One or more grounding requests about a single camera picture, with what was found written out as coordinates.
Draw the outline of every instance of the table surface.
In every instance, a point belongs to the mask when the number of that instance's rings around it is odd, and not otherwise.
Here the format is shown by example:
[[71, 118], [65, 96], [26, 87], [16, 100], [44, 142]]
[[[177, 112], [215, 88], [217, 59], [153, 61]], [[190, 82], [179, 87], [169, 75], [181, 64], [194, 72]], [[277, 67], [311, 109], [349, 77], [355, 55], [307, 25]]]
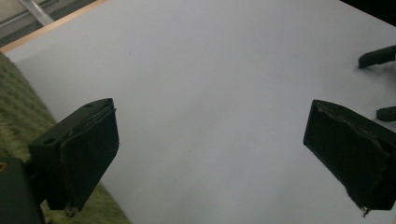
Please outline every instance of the table surface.
[[313, 99], [396, 104], [394, 63], [357, 68], [395, 36], [335, 0], [110, 0], [7, 56], [57, 120], [114, 98], [103, 182], [133, 223], [391, 223], [302, 142]]

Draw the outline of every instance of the white tabletop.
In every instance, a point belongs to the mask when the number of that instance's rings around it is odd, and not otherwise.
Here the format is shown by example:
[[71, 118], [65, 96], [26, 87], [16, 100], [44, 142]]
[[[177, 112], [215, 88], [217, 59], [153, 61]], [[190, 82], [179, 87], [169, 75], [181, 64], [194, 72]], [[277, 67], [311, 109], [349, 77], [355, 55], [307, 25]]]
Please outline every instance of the white tabletop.
[[109, 0], [7, 56], [57, 120], [114, 98], [103, 182], [135, 224], [388, 224], [302, 142], [313, 99], [396, 105], [394, 63], [357, 69], [395, 37], [336, 0]]

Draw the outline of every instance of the green textured cloth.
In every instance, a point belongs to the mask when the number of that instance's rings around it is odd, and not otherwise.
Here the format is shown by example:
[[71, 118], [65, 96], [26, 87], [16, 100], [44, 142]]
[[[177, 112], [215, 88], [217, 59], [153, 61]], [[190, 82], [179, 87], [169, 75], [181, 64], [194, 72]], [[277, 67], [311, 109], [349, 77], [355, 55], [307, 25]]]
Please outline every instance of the green textured cloth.
[[[0, 52], [0, 157], [29, 159], [28, 144], [55, 124], [50, 112], [18, 68]], [[64, 211], [50, 211], [42, 204], [48, 223], [130, 223], [102, 185], [87, 201], [81, 213], [66, 217]]]

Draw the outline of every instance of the black plastic part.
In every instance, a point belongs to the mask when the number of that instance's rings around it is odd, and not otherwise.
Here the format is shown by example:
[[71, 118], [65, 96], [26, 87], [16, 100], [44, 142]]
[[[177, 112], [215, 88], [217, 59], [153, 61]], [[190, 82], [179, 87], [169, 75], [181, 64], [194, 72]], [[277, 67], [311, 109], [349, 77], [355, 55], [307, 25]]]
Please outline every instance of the black plastic part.
[[0, 223], [45, 223], [18, 158], [0, 158]]
[[50, 209], [80, 211], [90, 197], [119, 148], [115, 110], [112, 99], [84, 105], [29, 145]]
[[346, 107], [314, 100], [304, 144], [360, 209], [391, 209], [396, 200], [396, 133]]
[[374, 64], [388, 63], [395, 61], [396, 46], [378, 49], [359, 58], [359, 68], [365, 68]]
[[396, 106], [377, 110], [376, 118], [381, 121], [396, 121]]

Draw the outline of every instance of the green towel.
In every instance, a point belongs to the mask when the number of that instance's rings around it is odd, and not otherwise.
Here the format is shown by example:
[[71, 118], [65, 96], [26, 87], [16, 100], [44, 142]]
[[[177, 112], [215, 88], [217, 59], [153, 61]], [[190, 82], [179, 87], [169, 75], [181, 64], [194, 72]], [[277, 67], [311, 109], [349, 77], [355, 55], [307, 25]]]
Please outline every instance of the green towel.
[[[0, 157], [30, 158], [28, 144], [55, 124], [18, 68], [0, 52]], [[66, 217], [42, 203], [48, 223], [130, 223], [105, 188], [99, 184], [81, 213]]]

